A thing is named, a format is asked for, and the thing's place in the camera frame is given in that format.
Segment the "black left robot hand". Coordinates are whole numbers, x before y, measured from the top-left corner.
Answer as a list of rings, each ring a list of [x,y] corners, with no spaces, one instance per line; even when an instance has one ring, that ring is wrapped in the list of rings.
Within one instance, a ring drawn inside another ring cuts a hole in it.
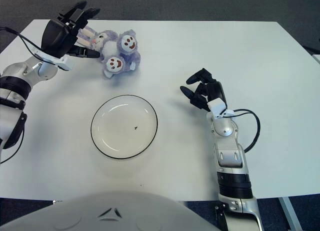
[[[41,50],[55,58],[69,55],[78,58],[97,59],[100,57],[98,51],[77,46],[78,33],[99,12],[99,8],[84,10],[87,1],[81,0],[76,4],[64,8],[58,13],[57,18],[51,19],[42,35]]]

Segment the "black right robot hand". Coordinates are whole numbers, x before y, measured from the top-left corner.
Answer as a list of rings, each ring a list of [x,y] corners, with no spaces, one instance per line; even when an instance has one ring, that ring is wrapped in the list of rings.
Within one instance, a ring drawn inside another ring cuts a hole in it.
[[[222,84],[216,79],[213,79],[212,74],[205,68],[202,68],[189,77],[186,84],[191,85],[196,82],[199,82],[199,85],[195,91],[185,86],[180,86],[180,90],[189,99],[190,103],[199,109],[210,112],[211,110],[208,103],[215,99],[221,99],[225,106],[220,111],[220,114],[222,114],[228,108]]]

